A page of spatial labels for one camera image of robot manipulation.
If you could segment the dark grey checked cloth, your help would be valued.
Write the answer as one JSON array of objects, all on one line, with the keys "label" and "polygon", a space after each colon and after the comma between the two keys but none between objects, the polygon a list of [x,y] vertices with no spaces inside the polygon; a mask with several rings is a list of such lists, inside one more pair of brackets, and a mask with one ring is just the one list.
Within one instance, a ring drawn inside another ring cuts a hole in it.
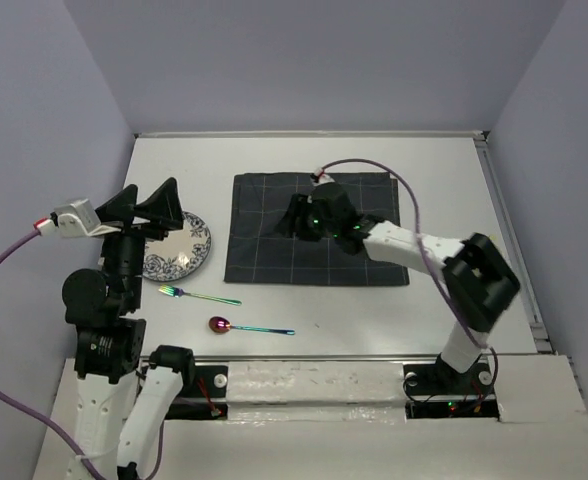
[{"label": "dark grey checked cloth", "polygon": [[305,242],[277,232],[291,197],[309,194],[307,173],[234,177],[224,281],[321,287],[405,287],[404,267],[351,256],[332,240]]}]

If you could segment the blue floral white plate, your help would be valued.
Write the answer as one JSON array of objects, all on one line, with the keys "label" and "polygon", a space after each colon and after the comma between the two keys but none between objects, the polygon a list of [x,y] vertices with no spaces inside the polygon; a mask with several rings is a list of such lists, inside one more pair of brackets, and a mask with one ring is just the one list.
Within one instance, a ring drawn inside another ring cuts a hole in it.
[{"label": "blue floral white plate", "polygon": [[182,212],[183,228],[172,231],[162,241],[145,245],[143,277],[155,282],[175,282],[198,270],[212,249],[208,225],[191,212]]}]

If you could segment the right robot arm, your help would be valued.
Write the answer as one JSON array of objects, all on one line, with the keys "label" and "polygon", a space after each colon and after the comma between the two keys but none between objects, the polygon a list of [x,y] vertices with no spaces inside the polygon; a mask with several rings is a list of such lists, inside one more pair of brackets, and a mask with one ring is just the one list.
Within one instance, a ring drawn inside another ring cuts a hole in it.
[{"label": "right robot arm", "polygon": [[331,238],[349,255],[363,253],[430,276],[457,320],[434,368],[436,384],[447,392],[470,381],[470,369],[521,288],[487,236],[460,240],[403,228],[357,211],[335,182],[319,184],[308,195],[294,194],[275,231],[302,241]]}]

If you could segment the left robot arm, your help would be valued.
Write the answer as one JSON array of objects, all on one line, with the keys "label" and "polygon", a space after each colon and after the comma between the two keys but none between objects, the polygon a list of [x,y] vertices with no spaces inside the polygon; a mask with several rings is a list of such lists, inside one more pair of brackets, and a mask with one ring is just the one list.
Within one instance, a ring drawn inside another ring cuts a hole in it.
[{"label": "left robot arm", "polygon": [[77,415],[69,479],[137,479],[173,398],[195,383],[193,353],[160,346],[135,393],[146,330],[140,308],[145,248],[184,225],[178,184],[165,180],[138,201],[131,184],[95,208],[87,199],[58,208],[63,238],[99,238],[95,268],[71,273],[62,287],[65,320],[76,330]]}]

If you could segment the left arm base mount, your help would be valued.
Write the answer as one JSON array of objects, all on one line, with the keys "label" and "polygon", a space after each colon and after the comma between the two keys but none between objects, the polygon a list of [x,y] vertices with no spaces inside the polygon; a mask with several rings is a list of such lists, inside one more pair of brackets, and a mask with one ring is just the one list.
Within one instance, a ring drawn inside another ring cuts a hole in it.
[{"label": "left arm base mount", "polygon": [[228,366],[197,364],[193,383],[172,402],[166,420],[219,421],[228,414]]}]

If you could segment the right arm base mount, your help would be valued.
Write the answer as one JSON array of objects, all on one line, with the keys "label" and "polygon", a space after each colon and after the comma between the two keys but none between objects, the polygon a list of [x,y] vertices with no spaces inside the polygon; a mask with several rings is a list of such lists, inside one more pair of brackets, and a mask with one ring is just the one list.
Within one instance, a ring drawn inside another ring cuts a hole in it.
[{"label": "right arm base mount", "polygon": [[493,373],[479,362],[450,376],[434,363],[404,366],[402,388],[408,420],[499,419]]}]

